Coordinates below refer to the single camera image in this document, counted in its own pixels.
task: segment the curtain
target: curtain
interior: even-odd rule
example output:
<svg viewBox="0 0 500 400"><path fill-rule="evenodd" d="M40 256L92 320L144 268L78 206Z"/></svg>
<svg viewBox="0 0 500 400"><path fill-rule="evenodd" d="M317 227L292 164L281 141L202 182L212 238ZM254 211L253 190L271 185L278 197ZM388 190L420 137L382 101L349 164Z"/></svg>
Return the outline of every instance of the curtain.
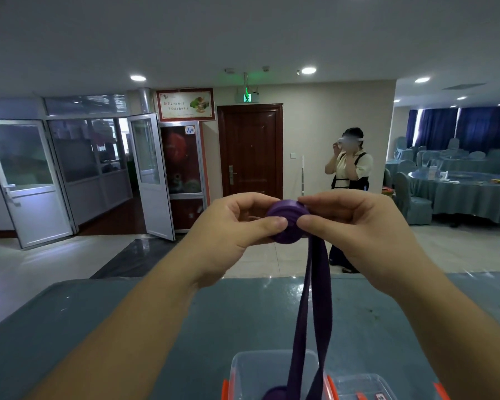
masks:
<svg viewBox="0 0 500 400"><path fill-rule="evenodd" d="M500 149L500 107L463 108L456 137L465 150Z"/></svg>
<svg viewBox="0 0 500 400"><path fill-rule="evenodd" d="M415 145L426 146L428 150L445 150L454 137L457 119L457 109L426 109L422 113Z"/></svg>
<svg viewBox="0 0 500 400"><path fill-rule="evenodd" d="M415 135L416 116L419 111L416 109L409 110L409 119L407 119L406 143L407 147L413 146L413 136Z"/></svg>

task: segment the black hair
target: black hair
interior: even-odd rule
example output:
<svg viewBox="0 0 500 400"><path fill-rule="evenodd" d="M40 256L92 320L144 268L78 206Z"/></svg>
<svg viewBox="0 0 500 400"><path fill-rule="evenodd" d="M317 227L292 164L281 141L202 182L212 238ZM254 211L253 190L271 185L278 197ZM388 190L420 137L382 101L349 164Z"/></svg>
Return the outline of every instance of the black hair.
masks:
<svg viewBox="0 0 500 400"><path fill-rule="evenodd" d="M364 137L363 131L358 127L349 127L348 129L346 129L343 133L343 137L345 136L354 136L358 139L363 139ZM363 147L363 141L359 143L359 147Z"/></svg>

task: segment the open white door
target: open white door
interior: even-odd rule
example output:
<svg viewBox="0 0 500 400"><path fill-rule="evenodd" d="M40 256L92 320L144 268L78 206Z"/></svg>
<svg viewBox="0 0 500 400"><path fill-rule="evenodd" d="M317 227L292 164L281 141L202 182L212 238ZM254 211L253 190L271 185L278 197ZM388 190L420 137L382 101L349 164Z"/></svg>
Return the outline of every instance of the open white door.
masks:
<svg viewBox="0 0 500 400"><path fill-rule="evenodd" d="M0 120L0 185L22 248L73 234L40 120Z"/></svg>
<svg viewBox="0 0 500 400"><path fill-rule="evenodd" d="M171 202L156 114L128 118L147 232L174 241Z"/></svg>

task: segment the purple round object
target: purple round object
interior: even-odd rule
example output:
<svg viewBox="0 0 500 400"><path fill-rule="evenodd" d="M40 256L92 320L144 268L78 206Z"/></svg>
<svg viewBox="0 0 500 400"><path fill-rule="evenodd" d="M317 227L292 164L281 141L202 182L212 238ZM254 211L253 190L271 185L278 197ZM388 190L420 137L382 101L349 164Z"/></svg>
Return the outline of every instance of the purple round object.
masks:
<svg viewBox="0 0 500 400"><path fill-rule="evenodd" d="M287 400L287 386L273 387L265 393L263 400Z"/></svg>
<svg viewBox="0 0 500 400"><path fill-rule="evenodd" d="M286 218L288 225L284 231L273 235L271 239L280 244L292 244L300 240L304 232L298 228L296 221L302 215L309 215L309 211L300 202L291 199L276 202L270 207L267 216L281 216Z"/></svg>

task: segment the lanyard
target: lanyard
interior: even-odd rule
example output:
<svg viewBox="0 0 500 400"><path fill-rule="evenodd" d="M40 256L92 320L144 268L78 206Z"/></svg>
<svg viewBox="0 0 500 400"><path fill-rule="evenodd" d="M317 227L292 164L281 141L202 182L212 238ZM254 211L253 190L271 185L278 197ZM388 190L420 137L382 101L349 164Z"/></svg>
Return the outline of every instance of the lanyard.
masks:
<svg viewBox="0 0 500 400"><path fill-rule="evenodd" d="M291 244L298 241L302 237L303 231L298 228L296 221L304 214L309 214L309 211L299 202L290 200L276 202L267 212L267 216L283 216L287 219L288 226L283 232L273 236L272 239L281 244ZM306 400L322 399L324 362L332 335L332 283L326 245L321 238L309 236L306 275L296 319L293 355L287 386L272 388L265 394L263 400L300 400L304 359L306 357L310 285L313 298L313 322L319 369L313 378Z"/></svg>

